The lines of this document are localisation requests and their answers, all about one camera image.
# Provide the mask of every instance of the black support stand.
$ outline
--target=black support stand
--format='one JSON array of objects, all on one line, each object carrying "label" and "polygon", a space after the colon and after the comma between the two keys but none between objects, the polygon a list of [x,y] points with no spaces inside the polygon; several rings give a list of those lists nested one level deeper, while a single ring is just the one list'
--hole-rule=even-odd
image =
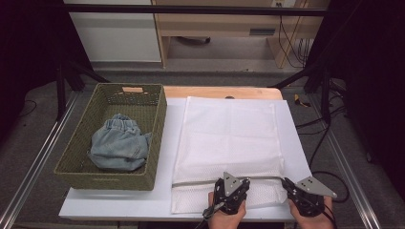
[{"label": "black support stand", "polygon": [[[43,47],[45,47],[45,52],[48,53],[56,69],[55,79],[58,100],[58,113],[56,120],[59,120],[66,111],[65,80],[69,83],[73,91],[82,91],[84,89],[85,84],[80,78],[81,74],[88,75],[98,82],[109,81],[93,71],[90,60],[85,53],[78,58],[77,56],[74,56],[74,53],[67,51],[67,48],[63,45],[60,38],[55,34],[54,28],[49,25],[49,21],[45,18],[46,15],[49,14],[49,9],[44,8],[45,3],[40,0],[27,2],[29,4],[25,7],[34,9],[30,10],[31,25],[36,31],[37,36],[41,37],[41,42]],[[60,11],[61,9],[54,10],[56,13],[58,11],[61,13],[65,12]]]},{"label": "black support stand", "polygon": [[329,92],[330,92],[330,66],[332,61],[337,58],[337,55],[344,49],[345,42],[349,40],[347,27],[350,25],[352,17],[356,13],[363,0],[358,0],[349,17],[342,23],[339,30],[336,32],[332,40],[328,43],[325,49],[319,54],[318,58],[312,64],[306,66],[299,73],[287,78],[286,80],[269,88],[282,89],[294,81],[307,76],[308,80],[304,86],[306,93],[315,93],[319,86],[322,85],[321,98],[321,115],[327,124],[330,124],[329,110]]}]

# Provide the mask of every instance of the black cable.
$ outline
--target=black cable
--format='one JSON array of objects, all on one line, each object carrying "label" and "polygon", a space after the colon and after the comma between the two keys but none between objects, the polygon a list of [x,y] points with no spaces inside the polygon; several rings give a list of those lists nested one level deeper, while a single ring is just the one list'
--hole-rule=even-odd
[{"label": "black cable", "polygon": [[302,51],[303,40],[304,39],[300,39],[300,43],[298,45],[298,57],[299,57],[299,60],[301,60],[301,62],[303,64],[303,68],[305,68],[305,65],[308,60],[308,53],[309,53],[309,39],[306,39],[304,51]]},{"label": "black cable", "polygon": [[25,102],[31,102],[31,103],[33,103],[33,108],[32,108],[29,112],[27,112],[27,113],[25,113],[25,114],[21,114],[21,115],[19,115],[18,117],[22,117],[22,116],[25,116],[25,115],[29,115],[30,113],[33,112],[33,110],[36,109],[36,102],[35,102],[35,101],[32,101],[32,100],[25,100]]},{"label": "black cable", "polygon": [[304,202],[308,203],[313,208],[315,208],[319,212],[321,212],[326,218],[328,218],[330,220],[331,224],[333,225],[333,228],[337,229],[337,224],[336,224],[336,219],[334,217],[334,214],[333,214],[332,210],[327,205],[324,205],[324,206],[330,211],[331,216],[328,213],[326,213],[326,211],[324,209],[321,209],[319,206],[313,204],[311,201],[307,200],[306,198],[299,197],[299,196],[297,196],[297,197],[299,198],[300,201],[304,201]]},{"label": "black cable", "polygon": [[302,67],[294,66],[294,65],[291,63],[291,61],[290,61],[289,58],[288,58],[287,52],[286,52],[286,51],[284,50],[284,48],[283,48],[283,44],[281,44],[281,34],[280,34],[280,30],[281,30],[281,28],[282,28],[282,25],[283,25],[283,20],[282,20],[282,16],[280,16],[280,26],[279,26],[279,32],[278,32],[278,33],[279,33],[279,35],[278,35],[278,40],[279,40],[280,48],[281,48],[281,50],[283,51],[284,55],[286,56],[286,59],[287,59],[289,65],[290,65],[291,67],[293,67],[293,68],[302,68]]},{"label": "black cable", "polygon": [[[294,34],[295,31],[297,30],[298,21],[295,24],[294,31],[292,32],[292,34]],[[283,29],[283,33],[286,36],[286,39],[288,41],[289,46],[291,47],[292,53],[294,54],[295,58],[297,58],[298,62],[300,62],[300,64],[302,64],[301,61],[300,61],[300,58],[297,56],[297,53],[295,53],[294,46],[292,45],[291,40],[289,39],[289,37],[287,35],[286,29],[284,28],[284,24],[283,24],[283,16],[281,16],[281,15],[280,15],[280,26],[281,26],[281,29]]]},{"label": "black cable", "polygon": [[206,220],[203,219],[203,220],[196,226],[195,229],[203,229],[205,225],[206,225]]},{"label": "black cable", "polygon": [[298,135],[317,135],[317,134],[322,133],[322,132],[324,132],[326,130],[327,129],[325,128],[325,129],[323,129],[321,131],[317,131],[317,132],[314,132],[314,133],[298,133]]},{"label": "black cable", "polygon": [[[340,107],[336,108],[335,110],[333,110],[332,112],[330,112],[330,114],[336,116],[339,113],[343,112],[344,109],[346,109],[346,106],[340,106]],[[314,119],[314,120],[312,120],[310,122],[296,125],[295,128],[296,129],[301,129],[301,128],[313,125],[315,123],[318,123],[318,122],[322,121],[323,119],[324,119],[323,117],[320,117],[320,118]]]},{"label": "black cable", "polygon": [[313,159],[315,158],[316,154],[318,153],[318,149],[321,146],[322,142],[324,141],[325,136],[327,136],[329,129],[330,129],[330,125],[328,125],[327,130],[322,135],[321,139],[318,142],[318,145],[316,145],[316,148],[313,151],[312,156],[310,157],[310,160],[309,160],[309,168],[312,166]]},{"label": "black cable", "polygon": [[331,173],[331,172],[328,172],[328,171],[321,171],[321,170],[314,171],[314,172],[312,172],[312,174],[313,174],[313,175],[316,175],[316,174],[326,174],[326,175],[335,177],[335,178],[339,179],[340,182],[342,182],[343,186],[345,187],[346,195],[345,195],[345,197],[342,198],[342,199],[334,199],[333,202],[343,203],[343,202],[346,202],[346,201],[349,199],[349,196],[350,196],[351,194],[350,194],[350,191],[349,191],[349,187],[348,187],[348,185],[346,184],[345,180],[343,180],[343,178],[339,177],[338,175],[336,175],[336,174],[334,174],[334,173]]}]

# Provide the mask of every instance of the white cabinet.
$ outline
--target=white cabinet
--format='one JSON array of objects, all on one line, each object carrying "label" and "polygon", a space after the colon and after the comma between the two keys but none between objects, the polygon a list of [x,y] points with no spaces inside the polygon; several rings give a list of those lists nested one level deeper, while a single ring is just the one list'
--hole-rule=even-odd
[{"label": "white cabinet", "polygon": [[[151,5],[150,0],[64,0],[66,4]],[[161,62],[152,13],[71,12],[92,62]]]}]

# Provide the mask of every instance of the metal rod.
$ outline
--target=metal rod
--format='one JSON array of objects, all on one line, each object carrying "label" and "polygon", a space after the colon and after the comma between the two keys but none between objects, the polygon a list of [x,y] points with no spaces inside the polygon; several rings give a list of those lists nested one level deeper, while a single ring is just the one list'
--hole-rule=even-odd
[{"label": "metal rod", "polygon": [[155,6],[155,5],[100,5],[100,4],[49,4],[46,8],[59,8],[68,12],[112,13],[189,13],[189,14],[239,14],[284,16],[337,16],[346,12],[327,9],[257,8],[219,6]]},{"label": "metal rod", "polygon": [[0,228],[2,229],[10,229],[18,216],[21,208],[23,207],[27,197],[32,190],[33,185],[35,184],[39,174],[42,171],[42,168],[47,161],[54,144],[59,138],[60,133],[62,132],[69,116],[72,113],[72,110],[75,107],[76,100],[80,96],[80,92],[72,92],[71,97],[67,104],[67,111],[61,117],[60,120],[57,120],[53,125],[53,128],[48,135],[46,141],[42,145],[41,150],[39,151],[38,155],[35,158],[30,170],[27,172],[24,180],[22,181],[20,187],[18,188],[17,192],[15,193],[14,197],[12,198],[9,206],[7,207],[6,211],[0,217]]},{"label": "metal rod", "polygon": [[[311,94],[309,95],[309,100],[310,103],[314,105],[313,107],[317,115],[321,117],[319,100],[315,98],[315,95]],[[326,124],[324,122],[322,122],[322,125],[324,128],[326,128]],[[381,225],[378,221],[378,218],[375,215],[374,210],[370,205],[370,202],[367,199],[360,182],[358,181],[354,171],[352,170],[351,165],[346,159],[343,150],[340,148],[333,130],[330,130],[330,132],[328,133],[328,141],[330,146],[332,147],[332,154],[337,163],[337,167],[342,173],[343,179],[345,179],[348,184],[352,200],[357,207],[357,211],[363,220],[364,226],[367,229],[380,229]]]}]

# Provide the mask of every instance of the basket handle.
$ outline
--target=basket handle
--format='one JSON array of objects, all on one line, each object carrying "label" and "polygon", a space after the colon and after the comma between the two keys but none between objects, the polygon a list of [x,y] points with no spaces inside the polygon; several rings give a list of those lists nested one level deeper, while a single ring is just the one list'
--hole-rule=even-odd
[{"label": "basket handle", "polygon": [[142,87],[122,87],[125,93],[147,94]]}]

